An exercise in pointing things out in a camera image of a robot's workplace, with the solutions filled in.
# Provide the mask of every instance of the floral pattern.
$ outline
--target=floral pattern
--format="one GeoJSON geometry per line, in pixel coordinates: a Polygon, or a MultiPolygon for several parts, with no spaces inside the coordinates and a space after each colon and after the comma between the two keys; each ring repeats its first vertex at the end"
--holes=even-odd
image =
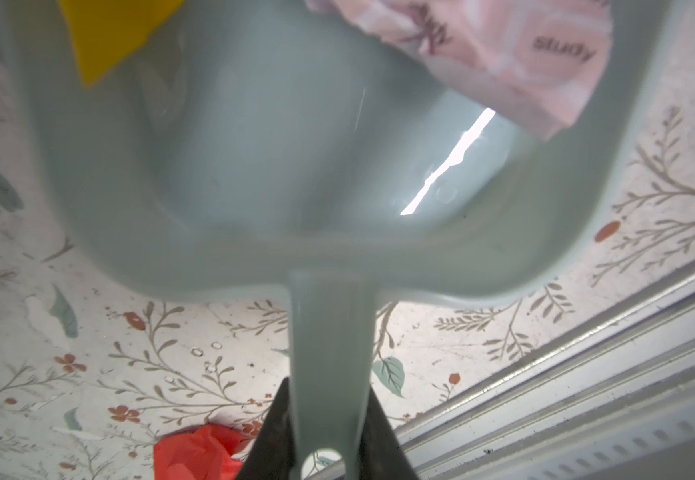
{"type": "MultiPolygon", "coordinates": [[[[206,422],[251,444],[288,373],[285,307],[173,305],[112,283],[54,222],[28,150],[0,65],[0,480],[152,478],[152,446],[206,422]]],[[[377,311],[371,382],[393,425],[695,258],[695,2],[631,159],[585,254],[531,295],[377,311]]]]}

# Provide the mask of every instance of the red plastic bag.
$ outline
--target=red plastic bag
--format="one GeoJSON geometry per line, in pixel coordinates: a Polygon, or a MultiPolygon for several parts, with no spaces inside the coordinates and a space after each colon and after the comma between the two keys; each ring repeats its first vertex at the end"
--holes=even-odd
{"type": "Polygon", "coordinates": [[[246,437],[218,425],[164,438],[153,447],[155,480],[232,480],[244,464],[230,456],[246,437]]]}

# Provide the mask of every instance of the black object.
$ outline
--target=black object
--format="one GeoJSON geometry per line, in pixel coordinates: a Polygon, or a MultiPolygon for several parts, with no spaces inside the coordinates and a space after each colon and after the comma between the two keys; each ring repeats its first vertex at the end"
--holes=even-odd
{"type": "MultiPolygon", "coordinates": [[[[418,480],[406,456],[400,451],[391,424],[372,389],[369,389],[369,406],[358,455],[361,462],[360,480],[418,480]]],[[[275,394],[262,430],[236,480],[289,480],[289,472],[295,465],[287,377],[275,394]]]]}

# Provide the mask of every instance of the pink fabric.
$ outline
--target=pink fabric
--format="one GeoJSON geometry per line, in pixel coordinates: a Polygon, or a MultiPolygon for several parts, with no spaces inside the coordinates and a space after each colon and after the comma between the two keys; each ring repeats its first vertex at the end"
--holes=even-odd
{"type": "Polygon", "coordinates": [[[609,60],[608,0],[305,0],[424,63],[451,88],[550,138],[609,60]]]}

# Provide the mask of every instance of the yellow object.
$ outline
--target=yellow object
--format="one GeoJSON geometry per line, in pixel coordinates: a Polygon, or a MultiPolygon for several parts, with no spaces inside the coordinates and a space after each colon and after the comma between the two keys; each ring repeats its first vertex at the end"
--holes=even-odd
{"type": "Polygon", "coordinates": [[[184,0],[58,0],[81,82],[91,86],[144,45],[184,0]]]}

